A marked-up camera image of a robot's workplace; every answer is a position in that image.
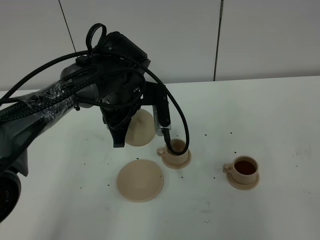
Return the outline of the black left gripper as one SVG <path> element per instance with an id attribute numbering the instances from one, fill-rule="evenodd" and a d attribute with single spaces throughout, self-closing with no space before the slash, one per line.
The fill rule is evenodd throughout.
<path id="1" fill-rule="evenodd" d="M 120 105 L 121 108 L 100 107 L 103 121 L 108 125 L 114 148 L 123 148 L 131 118 L 140 109 L 142 92 L 111 92 L 99 94 L 99 101 L 108 105 Z"/>

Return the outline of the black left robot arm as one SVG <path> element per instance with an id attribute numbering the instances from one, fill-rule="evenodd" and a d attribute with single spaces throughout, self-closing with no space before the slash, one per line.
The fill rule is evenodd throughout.
<path id="1" fill-rule="evenodd" d="M 21 194 L 19 175 L 27 176 L 30 144 L 73 109 L 100 107 L 113 145 L 121 148 L 132 116 L 146 89 L 147 54 L 119 32 L 102 32 L 96 46 L 86 36 L 87 50 L 74 54 L 75 63 L 60 79 L 27 95 L 13 97 L 14 86 L 4 97 L 0 112 L 0 217 L 5 219 Z"/>

